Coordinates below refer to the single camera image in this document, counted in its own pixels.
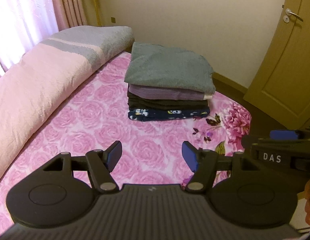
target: door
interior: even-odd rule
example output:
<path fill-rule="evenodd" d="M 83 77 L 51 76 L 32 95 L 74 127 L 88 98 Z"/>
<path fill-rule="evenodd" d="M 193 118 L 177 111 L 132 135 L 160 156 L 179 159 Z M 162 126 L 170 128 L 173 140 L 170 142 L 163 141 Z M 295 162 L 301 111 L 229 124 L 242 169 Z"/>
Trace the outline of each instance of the door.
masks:
<path fill-rule="evenodd" d="M 286 9 L 298 14 L 289 16 Z M 268 52 L 244 99 L 288 129 L 310 123 L 310 0 L 285 0 Z"/>

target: folded blanket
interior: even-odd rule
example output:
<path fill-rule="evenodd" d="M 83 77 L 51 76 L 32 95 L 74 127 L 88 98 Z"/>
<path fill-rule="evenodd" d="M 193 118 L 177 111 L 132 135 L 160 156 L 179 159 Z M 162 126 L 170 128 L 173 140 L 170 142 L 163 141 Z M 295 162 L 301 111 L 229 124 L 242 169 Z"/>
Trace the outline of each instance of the folded blanket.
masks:
<path fill-rule="evenodd" d="M 207 60 L 192 51 L 135 42 L 124 81 L 214 94 L 213 72 Z"/>
<path fill-rule="evenodd" d="M 140 98 L 127 91 L 129 108 L 143 108 L 155 110 L 197 110 L 208 108 L 207 100 L 152 100 Z"/>
<path fill-rule="evenodd" d="M 129 27 L 73 27 L 37 44 L 0 78 L 0 178 L 53 111 L 133 41 Z"/>
<path fill-rule="evenodd" d="M 170 110 L 130 109 L 128 118 L 135 121 L 167 121 L 170 119 L 203 118 L 209 115 L 209 108 L 199 110 Z"/>
<path fill-rule="evenodd" d="M 160 88 L 129 84 L 128 90 L 132 94 L 145 99 L 206 100 L 213 97 L 212 94 L 183 88 Z"/>

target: pink curtain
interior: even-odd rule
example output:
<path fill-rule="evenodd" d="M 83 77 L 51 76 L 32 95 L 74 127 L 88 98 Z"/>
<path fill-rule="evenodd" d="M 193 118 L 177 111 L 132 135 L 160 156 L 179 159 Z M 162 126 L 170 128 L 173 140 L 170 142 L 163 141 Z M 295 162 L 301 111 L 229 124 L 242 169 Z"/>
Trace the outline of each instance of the pink curtain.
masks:
<path fill-rule="evenodd" d="M 0 0 L 0 75 L 56 32 L 52 0 Z"/>
<path fill-rule="evenodd" d="M 58 29 L 87 25 L 82 0 L 53 0 Z"/>

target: wall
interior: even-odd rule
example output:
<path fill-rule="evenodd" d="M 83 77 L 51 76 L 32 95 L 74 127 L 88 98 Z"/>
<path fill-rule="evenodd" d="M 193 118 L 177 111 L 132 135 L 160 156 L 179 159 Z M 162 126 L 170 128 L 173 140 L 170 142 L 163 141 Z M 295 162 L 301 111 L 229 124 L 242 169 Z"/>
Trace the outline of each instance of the wall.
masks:
<path fill-rule="evenodd" d="M 274 35 L 284 0 L 99 0 L 102 22 L 133 28 L 141 42 L 202 54 L 248 87 Z"/>

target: pink floral bedsheet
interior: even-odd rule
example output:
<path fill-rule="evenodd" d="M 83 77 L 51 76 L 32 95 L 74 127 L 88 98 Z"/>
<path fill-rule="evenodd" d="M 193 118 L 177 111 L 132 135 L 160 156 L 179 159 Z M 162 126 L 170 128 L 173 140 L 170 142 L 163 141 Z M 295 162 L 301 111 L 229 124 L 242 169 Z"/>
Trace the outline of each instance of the pink floral bedsheet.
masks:
<path fill-rule="evenodd" d="M 251 116 L 235 101 L 216 92 L 209 103 L 211 114 L 203 119 L 161 122 L 132 121 L 127 117 L 127 84 L 124 75 L 131 54 L 123 52 L 84 82 L 28 141 L 0 182 L 0 234 L 12 225 L 5 198 L 9 189 L 59 152 L 84 155 L 123 144 L 123 155 L 112 176 L 123 183 L 182 183 L 192 175 L 181 146 L 230 156 L 243 151 L 241 137 L 249 132 Z M 75 176 L 88 182 L 84 172 Z M 219 172 L 215 182 L 227 177 Z"/>

